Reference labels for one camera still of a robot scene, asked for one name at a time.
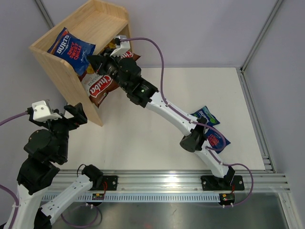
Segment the blue Burts spicy chilli bag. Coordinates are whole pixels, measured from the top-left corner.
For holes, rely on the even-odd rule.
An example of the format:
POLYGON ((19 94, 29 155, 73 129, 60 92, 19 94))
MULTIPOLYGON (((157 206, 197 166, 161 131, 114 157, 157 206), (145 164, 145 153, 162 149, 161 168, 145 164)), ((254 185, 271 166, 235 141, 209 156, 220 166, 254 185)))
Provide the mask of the blue Burts spicy chilli bag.
POLYGON ((47 52, 65 60, 78 75, 83 75, 90 64, 87 56, 93 54, 95 47, 95 44, 78 39, 64 27, 47 52))

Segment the brown Chuba cassava chips bag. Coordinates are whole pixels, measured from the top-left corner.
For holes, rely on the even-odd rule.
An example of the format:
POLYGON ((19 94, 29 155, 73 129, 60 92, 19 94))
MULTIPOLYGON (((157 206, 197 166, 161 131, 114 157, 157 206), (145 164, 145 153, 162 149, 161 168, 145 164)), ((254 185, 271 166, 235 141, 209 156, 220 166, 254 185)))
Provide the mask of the brown Chuba cassava chips bag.
POLYGON ((78 76, 84 90, 86 91, 90 101, 97 107, 101 105, 107 95, 116 90, 118 84, 105 73, 96 74, 91 65, 86 71, 78 76))

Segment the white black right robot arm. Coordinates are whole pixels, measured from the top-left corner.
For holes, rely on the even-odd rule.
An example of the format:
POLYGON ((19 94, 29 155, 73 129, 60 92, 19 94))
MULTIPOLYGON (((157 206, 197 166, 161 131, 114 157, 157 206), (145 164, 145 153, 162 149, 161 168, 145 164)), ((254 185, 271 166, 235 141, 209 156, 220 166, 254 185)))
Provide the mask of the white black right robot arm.
POLYGON ((192 116, 166 101, 156 86, 141 76, 141 69, 133 58, 112 57, 111 49, 87 57, 97 74, 110 76, 136 105, 151 110, 178 128, 183 134, 180 146, 196 154, 212 175, 202 176, 204 190, 243 190, 241 176, 230 165, 223 163, 212 149, 206 136, 206 120, 192 116))

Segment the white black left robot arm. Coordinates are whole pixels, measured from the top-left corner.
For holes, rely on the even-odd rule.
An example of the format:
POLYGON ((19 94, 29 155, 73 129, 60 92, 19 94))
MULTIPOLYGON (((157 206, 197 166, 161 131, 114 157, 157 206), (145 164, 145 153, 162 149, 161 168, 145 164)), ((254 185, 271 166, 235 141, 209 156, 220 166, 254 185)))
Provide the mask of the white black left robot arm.
POLYGON ((41 205, 41 201, 60 169, 68 158, 69 132, 86 124, 88 119, 81 103, 65 105, 64 110, 72 115, 66 118, 59 110, 53 110, 48 101, 35 102, 23 113, 1 121, 5 124, 24 115, 39 126, 34 131, 24 150, 28 158, 22 163, 17 176, 17 193, 1 186, 13 199, 12 212, 2 229, 50 229, 64 210, 77 197, 88 190, 97 190, 103 184, 103 173, 94 165, 85 166, 75 181, 56 198, 41 205))

